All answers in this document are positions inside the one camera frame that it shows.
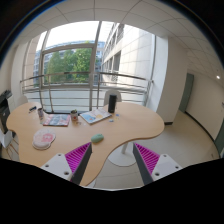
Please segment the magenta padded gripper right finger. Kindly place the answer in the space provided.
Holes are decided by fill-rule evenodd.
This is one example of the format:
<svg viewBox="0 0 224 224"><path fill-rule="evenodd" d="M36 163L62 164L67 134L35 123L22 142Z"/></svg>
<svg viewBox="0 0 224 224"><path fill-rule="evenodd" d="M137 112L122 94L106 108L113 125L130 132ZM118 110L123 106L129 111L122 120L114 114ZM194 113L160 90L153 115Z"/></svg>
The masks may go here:
<svg viewBox="0 0 224 224"><path fill-rule="evenodd" d="M168 154L159 155L137 143L133 144L133 154L145 185L182 169Z"/></svg>

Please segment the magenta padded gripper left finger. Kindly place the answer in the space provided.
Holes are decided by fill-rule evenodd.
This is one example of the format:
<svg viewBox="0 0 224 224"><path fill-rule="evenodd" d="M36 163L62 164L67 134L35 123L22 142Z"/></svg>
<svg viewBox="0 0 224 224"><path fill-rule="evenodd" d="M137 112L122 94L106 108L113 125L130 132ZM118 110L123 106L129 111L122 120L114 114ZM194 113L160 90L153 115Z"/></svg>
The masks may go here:
<svg viewBox="0 0 224 224"><path fill-rule="evenodd" d="M91 154L92 146L86 143L66 154L56 154L42 166L42 169L79 185Z"/></svg>

